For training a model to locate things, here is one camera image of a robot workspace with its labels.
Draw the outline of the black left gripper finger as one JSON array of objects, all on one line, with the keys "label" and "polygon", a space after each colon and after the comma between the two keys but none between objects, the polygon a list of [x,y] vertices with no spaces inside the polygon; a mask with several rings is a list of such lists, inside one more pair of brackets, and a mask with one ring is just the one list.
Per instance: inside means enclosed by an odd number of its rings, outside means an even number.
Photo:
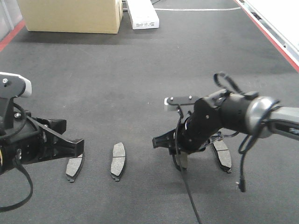
[{"label": "black left gripper finger", "polygon": [[67,121],[65,119],[43,119],[35,118],[35,120],[48,128],[54,130],[59,134],[63,134],[67,128]]},{"label": "black left gripper finger", "polygon": [[42,126],[46,140],[42,144],[42,159],[76,158],[84,153],[84,139],[70,140]]}]

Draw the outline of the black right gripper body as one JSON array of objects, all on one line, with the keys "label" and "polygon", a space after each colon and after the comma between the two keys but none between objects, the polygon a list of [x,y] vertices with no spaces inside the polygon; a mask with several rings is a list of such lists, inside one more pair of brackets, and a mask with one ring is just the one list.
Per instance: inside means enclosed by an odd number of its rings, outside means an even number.
[{"label": "black right gripper body", "polygon": [[193,113],[177,126],[174,129],[174,147],[187,154],[195,153],[222,128],[219,109],[210,97],[202,97],[195,102]]}]

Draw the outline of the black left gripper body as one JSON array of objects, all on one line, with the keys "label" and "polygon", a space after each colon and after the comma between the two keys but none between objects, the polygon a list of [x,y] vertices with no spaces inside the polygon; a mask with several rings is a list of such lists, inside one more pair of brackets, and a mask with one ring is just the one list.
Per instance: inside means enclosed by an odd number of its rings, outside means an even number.
[{"label": "black left gripper body", "polygon": [[1,174],[22,164],[54,160],[42,159],[42,144],[46,136],[42,131],[43,124],[35,117],[27,113],[26,118],[14,118],[13,125],[11,129],[0,129]]}]

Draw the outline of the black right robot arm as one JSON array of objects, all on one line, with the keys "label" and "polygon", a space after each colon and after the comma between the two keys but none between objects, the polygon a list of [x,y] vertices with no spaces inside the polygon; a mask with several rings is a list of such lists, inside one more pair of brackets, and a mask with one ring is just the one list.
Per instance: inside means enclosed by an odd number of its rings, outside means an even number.
[{"label": "black right robot arm", "polygon": [[164,147],[172,155],[177,169],[187,168],[187,156],[204,151],[211,145],[219,166],[231,172],[230,152],[220,129],[233,131],[230,137],[246,134],[249,140],[245,155],[259,138],[279,134],[294,140],[299,138],[299,110],[284,107],[271,97],[259,96],[257,92],[232,93],[224,90],[195,99],[166,98],[167,107],[193,105],[194,110],[178,127],[152,140],[153,147]]}]

